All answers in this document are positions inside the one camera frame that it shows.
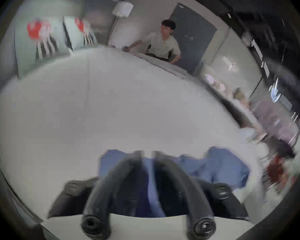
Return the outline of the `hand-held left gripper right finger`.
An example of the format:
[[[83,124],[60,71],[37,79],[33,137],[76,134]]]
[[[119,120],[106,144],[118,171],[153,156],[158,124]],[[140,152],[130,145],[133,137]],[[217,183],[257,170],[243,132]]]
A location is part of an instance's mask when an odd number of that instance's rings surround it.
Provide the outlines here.
[[[186,211],[188,238],[210,238],[216,232],[215,216],[231,221],[249,221],[245,207],[225,183],[209,183],[190,177],[168,155],[155,151],[155,165],[172,182],[177,203]]]

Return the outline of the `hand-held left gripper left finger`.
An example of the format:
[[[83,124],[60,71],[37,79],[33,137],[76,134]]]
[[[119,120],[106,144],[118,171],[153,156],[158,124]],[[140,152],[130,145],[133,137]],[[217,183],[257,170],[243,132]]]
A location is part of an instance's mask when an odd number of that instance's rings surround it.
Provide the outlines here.
[[[110,214],[137,217],[143,210],[143,152],[128,154],[104,177],[72,180],[52,204],[48,218],[82,215],[83,233],[88,237],[109,237]]]

